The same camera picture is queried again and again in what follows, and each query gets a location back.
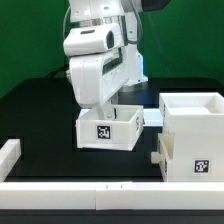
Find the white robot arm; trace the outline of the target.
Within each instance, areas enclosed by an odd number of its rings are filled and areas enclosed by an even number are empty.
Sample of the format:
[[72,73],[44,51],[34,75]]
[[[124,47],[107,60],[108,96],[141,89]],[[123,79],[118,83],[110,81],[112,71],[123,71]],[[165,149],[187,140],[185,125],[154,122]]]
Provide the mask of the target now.
[[141,79],[141,12],[164,9],[171,0],[69,0],[73,28],[63,42],[77,103],[113,120],[112,97]]

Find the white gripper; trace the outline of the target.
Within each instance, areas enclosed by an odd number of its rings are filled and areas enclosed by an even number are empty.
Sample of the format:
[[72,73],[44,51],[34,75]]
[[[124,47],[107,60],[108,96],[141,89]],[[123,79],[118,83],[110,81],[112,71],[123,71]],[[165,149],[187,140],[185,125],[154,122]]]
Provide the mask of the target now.
[[69,71],[77,103],[82,108],[103,104],[100,107],[102,118],[114,120],[115,112],[109,99],[129,79],[126,48],[72,57]]

